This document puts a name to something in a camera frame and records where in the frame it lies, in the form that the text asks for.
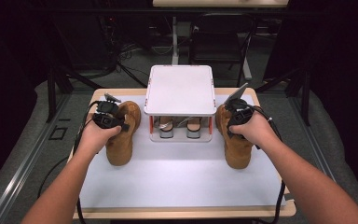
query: suede boot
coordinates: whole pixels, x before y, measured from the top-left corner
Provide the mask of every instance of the suede boot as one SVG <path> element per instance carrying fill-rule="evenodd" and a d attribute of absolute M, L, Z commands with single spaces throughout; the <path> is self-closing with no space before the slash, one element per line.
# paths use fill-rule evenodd
<path fill-rule="evenodd" d="M 115 115 L 117 119 L 124 119 L 124 123 L 130 125 L 125 132 L 111 137 L 106 143 L 106 156 L 112 165 L 120 166 L 127 164 L 132 156 L 132 136 L 141 123 L 141 110 L 132 101 L 126 101 L 118 106 Z"/>
<path fill-rule="evenodd" d="M 227 124 L 231 118 L 231 112 L 225 109 L 225 105 L 217 108 L 215 121 L 217 130 L 225 139 L 225 156 L 227 164 L 234 169 L 246 168 L 251 160 L 253 144 L 241 136 L 234 135 L 229 138 Z"/>

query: person's right arm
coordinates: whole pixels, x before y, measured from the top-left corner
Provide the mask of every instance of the person's right arm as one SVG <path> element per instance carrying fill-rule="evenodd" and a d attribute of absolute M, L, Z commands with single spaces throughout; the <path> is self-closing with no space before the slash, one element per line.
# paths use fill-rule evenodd
<path fill-rule="evenodd" d="M 266 152 L 310 223 L 358 223 L 358 205 L 353 199 L 285 145 L 258 112 L 246 124 L 229 129 Z"/>

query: black chair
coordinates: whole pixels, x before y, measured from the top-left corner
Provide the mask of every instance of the black chair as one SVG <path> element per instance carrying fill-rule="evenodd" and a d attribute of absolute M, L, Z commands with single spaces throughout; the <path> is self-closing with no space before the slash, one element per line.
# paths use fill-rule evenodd
<path fill-rule="evenodd" d="M 240 13 L 206 13 L 190 25 L 189 64 L 230 63 L 240 65 L 237 87 L 244 77 L 243 64 L 255 19 Z"/>

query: shoe on shelf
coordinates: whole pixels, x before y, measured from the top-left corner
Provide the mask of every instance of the shoe on shelf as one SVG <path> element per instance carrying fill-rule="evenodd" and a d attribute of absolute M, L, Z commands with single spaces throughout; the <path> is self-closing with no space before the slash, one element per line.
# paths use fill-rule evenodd
<path fill-rule="evenodd" d="M 132 136 L 141 123 L 141 109 L 133 101 L 123 102 L 118 106 L 115 115 L 117 119 L 124 119 L 130 128 L 125 132 L 111 137 L 106 143 L 106 156 L 115 166 L 127 164 L 132 156 Z"/>
<path fill-rule="evenodd" d="M 201 119 L 200 117 L 195 117 L 187 121 L 187 138 L 201 137 Z"/>
<path fill-rule="evenodd" d="M 172 138 L 173 137 L 173 119 L 172 117 L 159 117 L 159 137 Z"/>
<path fill-rule="evenodd" d="M 215 122 L 217 130 L 225 140 L 225 156 L 227 164 L 234 169 L 246 168 L 251 160 L 252 144 L 245 138 L 234 134 L 230 138 L 227 134 L 228 121 L 231 119 L 231 112 L 225 109 L 225 105 L 217 108 Z"/>

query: forearm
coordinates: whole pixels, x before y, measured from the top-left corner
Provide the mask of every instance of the forearm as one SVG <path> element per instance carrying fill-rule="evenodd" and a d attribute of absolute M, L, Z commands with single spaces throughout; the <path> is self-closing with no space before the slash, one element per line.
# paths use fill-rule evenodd
<path fill-rule="evenodd" d="M 70 223 L 92 158 L 89 153 L 76 153 L 22 222 Z"/>
<path fill-rule="evenodd" d="M 329 177 L 280 141 L 263 148 L 311 223 L 358 223 L 358 205 Z"/>

